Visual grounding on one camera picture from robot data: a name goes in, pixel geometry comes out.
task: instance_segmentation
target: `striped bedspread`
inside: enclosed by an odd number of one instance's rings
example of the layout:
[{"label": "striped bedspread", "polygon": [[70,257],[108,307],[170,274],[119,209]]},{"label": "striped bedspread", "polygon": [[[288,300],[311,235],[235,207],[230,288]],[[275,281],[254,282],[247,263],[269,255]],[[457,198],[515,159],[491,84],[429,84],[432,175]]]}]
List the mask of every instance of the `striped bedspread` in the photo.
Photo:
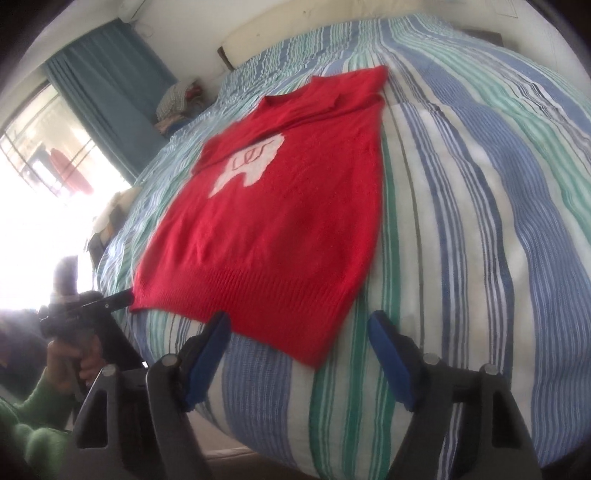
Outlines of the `striped bedspread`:
[{"label": "striped bedspread", "polygon": [[[215,105],[143,173],[129,220],[100,263],[100,288],[131,286],[206,139],[264,94],[379,64],[389,68],[381,236],[327,362],[313,371],[235,335],[198,410],[312,475],[384,478],[410,415],[366,337],[370,312],[382,309],[450,365],[497,365],[548,464],[591,434],[591,105],[548,69],[436,18],[333,25],[230,74]],[[148,361],[178,351],[202,327],[159,311],[119,320]],[[441,478],[457,427],[456,412]]]}]

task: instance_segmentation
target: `blue curtain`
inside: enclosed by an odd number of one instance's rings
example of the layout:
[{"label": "blue curtain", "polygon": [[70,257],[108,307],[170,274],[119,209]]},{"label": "blue curtain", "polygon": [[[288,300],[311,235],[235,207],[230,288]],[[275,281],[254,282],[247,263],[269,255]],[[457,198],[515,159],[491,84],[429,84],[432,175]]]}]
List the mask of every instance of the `blue curtain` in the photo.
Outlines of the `blue curtain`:
[{"label": "blue curtain", "polygon": [[133,183],[167,142],[153,123],[174,76],[121,20],[60,50],[45,71],[92,140]]}]

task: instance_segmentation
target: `green sweater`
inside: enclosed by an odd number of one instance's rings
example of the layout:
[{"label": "green sweater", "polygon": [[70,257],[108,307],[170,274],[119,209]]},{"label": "green sweater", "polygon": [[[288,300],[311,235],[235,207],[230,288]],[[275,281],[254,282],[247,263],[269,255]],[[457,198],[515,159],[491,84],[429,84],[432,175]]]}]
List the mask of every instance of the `green sweater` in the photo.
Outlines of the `green sweater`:
[{"label": "green sweater", "polygon": [[17,451],[42,480],[54,480],[60,469],[69,432],[63,429],[74,404],[71,395],[58,393],[44,376],[20,405],[0,399],[0,421]]}]

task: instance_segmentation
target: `red sweater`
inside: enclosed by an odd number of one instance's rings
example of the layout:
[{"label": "red sweater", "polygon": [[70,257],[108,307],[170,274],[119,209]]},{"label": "red sweater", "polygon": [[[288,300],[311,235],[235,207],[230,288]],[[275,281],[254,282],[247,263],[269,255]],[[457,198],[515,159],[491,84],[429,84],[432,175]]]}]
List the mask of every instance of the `red sweater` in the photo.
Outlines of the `red sweater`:
[{"label": "red sweater", "polygon": [[312,77],[211,138],[144,253],[132,310],[225,310],[236,333],[319,366],[375,250],[386,76]]}]

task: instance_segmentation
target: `human hand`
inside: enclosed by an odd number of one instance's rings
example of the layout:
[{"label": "human hand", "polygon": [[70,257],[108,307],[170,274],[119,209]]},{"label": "human hand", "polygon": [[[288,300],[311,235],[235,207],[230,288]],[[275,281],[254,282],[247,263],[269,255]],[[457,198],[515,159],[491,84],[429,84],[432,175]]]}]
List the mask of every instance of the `human hand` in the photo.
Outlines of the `human hand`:
[{"label": "human hand", "polygon": [[102,346],[99,338],[94,335],[88,347],[82,351],[80,348],[70,345],[63,340],[52,340],[47,345],[47,368],[45,376],[47,381],[60,393],[70,394],[73,385],[68,375],[66,361],[80,360],[79,377],[90,385],[106,365],[102,358]]}]

